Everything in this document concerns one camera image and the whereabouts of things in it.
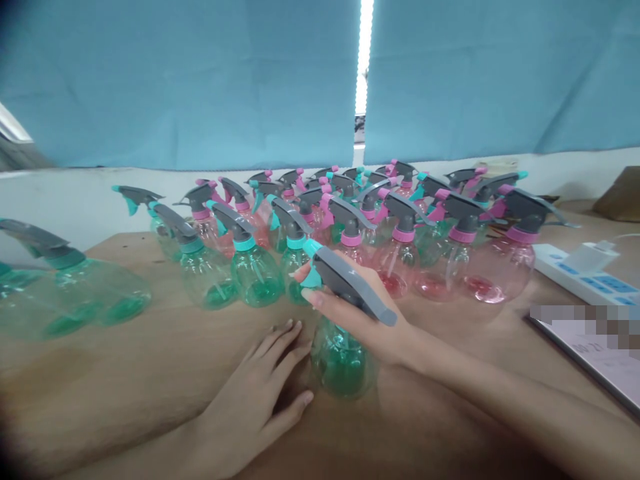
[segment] table surface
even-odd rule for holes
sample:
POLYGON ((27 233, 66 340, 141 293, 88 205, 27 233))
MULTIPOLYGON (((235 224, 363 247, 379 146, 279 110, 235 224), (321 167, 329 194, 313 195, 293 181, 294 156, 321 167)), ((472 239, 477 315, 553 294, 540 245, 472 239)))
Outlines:
MULTIPOLYGON (((590 212, 592 202, 562 206, 581 229, 546 227, 541 243, 570 251, 584 241, 638 233, 590 212)), ((636 239, 609 269, 636 283, 636 239)), ((88 327, 40 344, 2 340, 0 385, 10 432, 29 464, 48 475, 138 444, 198 415, 248 346, 275 323, 317 312, 286 299, 264 309, 236 303, 222 311, 191 306, 179 267, 163 260, 150 233, 116 235, 88 252, 148 279, 153 302, 126 324, 88 327)), ((399 301, 406 318, 456 348, 540 381, 630 420, 627 412, 539 332, 522 320, 532 304, 583 302, 538 272, 504 305, 471 299, 399 301)), ((287 391, 309 381, 308 366, 287 391)), ((400 368, 380 369, 377 387, 358 401, 318 391, 302 421, 240 478, 555 478, 564 477, 522 440, 446 389, 400 368)))

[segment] hand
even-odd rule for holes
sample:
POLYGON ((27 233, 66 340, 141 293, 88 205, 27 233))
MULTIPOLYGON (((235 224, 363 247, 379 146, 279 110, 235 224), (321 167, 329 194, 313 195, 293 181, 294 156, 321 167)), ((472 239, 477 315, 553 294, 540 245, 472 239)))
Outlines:
MULTIPOLYGON (((344 260, 368 282, 382 302, 398 315, 393 327, 388 327, 375 321, 362 310, 336 297, 330 291, 303 289, 302 296, 329 320, 344 328, 362 343, 376 358, 390 365, 422 371, 423 363, 419 357, 424 349, 440 350, 445 345, 427 332, 420 330, 407 322, 400 309, 389 296, 384 284, 375 270, 358 265, 352 259, 344 256, 344 260)), ((306 263, 294 274, 298 282, 302 282, 309 273, 311 266, 306 263)))
POLYGON ((308 342, 292 349, 278 363, 301 331, 300 322, 292 320, 272 329, 249 350, 216 398, 196 418, 198 438, 210 439, 198 448, 203 456, 201 461, 215 459, 215 478, 226 479, 240 472, 290 430, 313 400, 313 393, 304 391, 288 408, 273 414, 291 371, 311 350, 308 342))

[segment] blue curtain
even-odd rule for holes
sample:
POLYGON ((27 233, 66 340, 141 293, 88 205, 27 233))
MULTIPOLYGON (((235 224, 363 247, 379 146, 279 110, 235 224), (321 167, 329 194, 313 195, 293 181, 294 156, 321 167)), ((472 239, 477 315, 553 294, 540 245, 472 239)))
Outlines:
POLYGON ((0 102, 60 166, 350 165, 359 4, 16 2, 0 102))
POLYGON ((375 0, 365 160, 640 145, 640 1, 375 0))

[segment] plastic spray bottle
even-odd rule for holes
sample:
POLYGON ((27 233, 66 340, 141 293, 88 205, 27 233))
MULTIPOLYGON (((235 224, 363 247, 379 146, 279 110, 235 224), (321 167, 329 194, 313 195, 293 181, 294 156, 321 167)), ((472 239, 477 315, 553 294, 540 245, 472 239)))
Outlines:
MULTIPOLYGON (((303 248, 311 258, 311 270, 301 283, 303 287, 319 289, 324 285, 373 321, 395 325, 395 312, 340 255, 312 239, 303 248)), ((349 332, 324 316, 311 346, 311 369, 328 393, 343 399, 362 396, 374 383, 377 370, 373 356, 349 332)))
MULTIPOLYGON (((327 178, 333 185, 334 190, 340 190, 340 198, 347 203, 355 202, 356 191, 360 188, 355 180, 350 179, 344 175, 338 175, 336 173, 329 172, 327 174, 327 178)), ((331 241, 337 245, 340 243, 340 235, 342 234, 342 230, 345 229, 345 226, 340 220, 335 222, 331 227, 331 241)))
POLYGON ((417 172, 416 168, 413 165, 408 163, 400 162, 396 159, 391 160, 391 171, 389 175, 392 177, 402 177, 402 183, 400 184, 400 188, 395 191, 396 195, 400 195, 404 198, 409 198, 413 195, 413 172, 417 172))
POLYGON ((446 174, 445 177, 449 179, 449 188, 452 191, 462 193, 465 187, 468 189, 474 188, 474 186, 482 180, 482 175, 486 172, 488 172, 488 168, 478 167, 474 169, 456 170, 446 174))
MULTIPOLYGON (((469 197, 474 200, 482 208, 489 208, 489 201, 496 194, 498 188, 502 185, 515 185, 518 180, 527 178, 528 173, 525 171, 506 173, 497 177, 484 179, 478 183, 473 190, 467 188, 469 197)), ((474 247, 482 245, 487 240, 487 231, 489 229, 489 221, 481 221, 478 234, 473 242, 474 247)))
MULTIPOLYGON (((430 176, 426 172, 420 173, 418 180, 418 187, 409 200, 413 201, 418 208, 420 208, 420 211, 430 215, 435 210, 436 204, 440 202, 440 200, 435 198, 436 192, 440 189, 450 190, 450 188, 445 182, 430 176), (424 202, 424 197, 432 197, 433 201, 427 205, 426 202, 424 202)), ((421 266, 423 267, 425 266, 425 252, 427 249, 440 238, 446 237, 452 226, 457 222, 457 220, 452 217, 446 218, 444 210, 441 210, 441 218, 431 218, 431 220, 435 222, 433 225, 418 225, 418 228, 415 230, 415 239, 413 240, 415 246, 418 247, 421 266)))
POLYGON ((285 282, 285 292, 290 302, 296 305, 308 305, 309 302, 300 294, 302 287, 290 274, 309 261, 309 256, 302 246, 307 240, 307 235, 310 235, 313 230, 290 203, 275 195, 268 196, 267 200, 274 213, 271 228, 282 225, 287 232, 287 248, 280 260, 280 273, 285 282))
POLYGON ((223 203, 209 200, 207 206, 218 220, 218 230, 233 235, 231 278, 239 288, 240 300, 253 308, 275 303, 285 292, 285 283, 271 254, 256 244, 255 227, 223 203))
POLYGON ((550 203, 512 185, 502 185, 498 200, 490 212, 498 217, 508 209, 520 218, 504 237, 492 239, 476 250, 465 278, 467 292, 485 303, 501 303, 516 298, 527 286, 535 264, 533 244, 544 225, 564 225, 567 222, 550 203), (546 223, 548 214, 558 221, 546 223))
POLYGON ((407 198, 385 188, 378 190, 378 196, 384 200, 378 215, 391 214, 398 219, 398 224, 391 238, 376 250, 373 264, 390 296, 397 299, 407 294, 420 266, 418 248, 413 244, 416 215, 426 224, 431 222, 407 198))
POLYGON ((92 320, 85 308, 92 303, 89 292, 61 294, 51 272, 12 270, 0 262, 0 331, 14 338, 40 341, 73 333, 92 320))
POLYGON ((149 204, 151 202, 158 201, 164 197, 149 190, 144 190, 136 187, 126 187, 124 185, 114 185, 111 187, 111 190, 122 194, 122 196, 125 198, 125 200, 127 201, 127 206, 129 207, 130 217, 134 216, 141 203, 144 203, 147 206, 147 212, 151 217, 151 226, 149 229, 160 245, 162 254, 169 261, 179 261, 180 246, 178 245, 178 242, 176 242, 175 238, 173 237, 171 230, 168 229, 162 223, 162 220, 158 218, 155 212, 149 208, 149 204))
POLYGON ((267 224, 264 220, 262 220, 262 217, 260 215, 256 214, 257 207, 253 210, 251 209, 249 202, 247 201, 246 190, 244 190, 244 188, 242 188, 233 180, 230 180, 226 177, 218 177, 218 181, 222 183, 222 187, 225 189, 225 203, 229 204, 229 202, 231 202, 231 198, 233 198, 235 202, 235 209, 237 210, 237 212, 244 218, 246 218, 247 221, 255 228, 255 231, 253 232, 253 238, 255 242, 262 248, 268 249, 269 237, 267 224))
POLYGON ((193 228, 205 246, 222 252, 226 258, 231 258, 233 256, 231 236, 224 235, 220 237, 218 235, 218 226, 211 216, 211 210, 205 207, 207 200, 223 201, 215 190, 216 186, 217 183, 215 181, 206 181, 206 183, 202 183, 199 187, 192 188, 186 192, 182 200, 187 199, 189 201, 188 203, 180 200, 180 202, 174 203, 174 205, 186 205, 190 207, 194 220, 193 228))
POLYGON ((229 260, 218 250, 206 246, 198 231, 169 207, 152 203, 151 208, 174 232, 180 244, 182 282, 193 304, 204 310, 220 310, 238 300, 238 287, 231 278, 229 260))
POLYGON ((76 316, 116 325, 139 315, 151 302, 149 284, 116 263, 87 258, 68 241, 28 223, 0 219, 0 230, 57 270, 55 281, 68 299, 65 303, 82 304, 83 313, 76 316))
MULTIPOLYGON (((380 200, 380 197, 378 196, 378 191, 381 188, 390 190, 397 185, 397 182, 398 179, 396 177, 390 177, 388 179, 380 180, 378 183, 374 183, 360 192, 357 201, 361 203, 360 212, 362 212, 367 220, 375 224, 375 216, 377 213, 376 205, 382 205, 382 200, 380 200)), ((382 238, 377 228, 363 228, 362 243, 370 254, 373 254, 374 250, 382 246, 386 240, 388 239, 382 238)))
POLYGON ((329 193, 322 195, 320 208, 325 212, 325 220, 321 228, 326 228, 335 220, 344 225, 340 233, 340 241, 335 245, 335 249, 341 251, 354 262, 364 267, 371 266, 371 256, 362 246, 362 229, 375 230, 376 226, 354 207, 352 204, 334 197, 329 193))
POLYGON ((331 244, 331 232, 329 229, 322 229, 320 226, 325 218, 325 213, 320 209, 320 201, 324 193, 331 193, 330 185, 307 190, 300 194, 300 215, 311 227, 312 232, 309 237, 322 245, 331 244))
POLYGON ((444 212, 448 212, 458 222, 447 237, 427 248, 422 257, 423 268, 415 278, 414 287, 423 297, 446 302, 454 300, 464 289, 478 218, 487 211, 473 200, 450 190, 438 190, 435 198, 442 201, 429 218, 440 221, 444 212))

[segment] left hand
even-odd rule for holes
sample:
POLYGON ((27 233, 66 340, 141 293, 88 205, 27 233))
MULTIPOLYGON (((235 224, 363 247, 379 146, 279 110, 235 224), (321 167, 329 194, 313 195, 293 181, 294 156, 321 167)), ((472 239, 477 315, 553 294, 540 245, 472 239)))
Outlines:
POLYGON ((273 414, 273 408, 293 368, 311 350, 311 342, 292 349, 278 360, 298 338, 302 324, 289 320, 252 347, 208 408, 194 420, 202 462, 214 459, 216 479, 234 476, 258 454, 290 430, 313 393, 306 390, 286 409, 273 414))

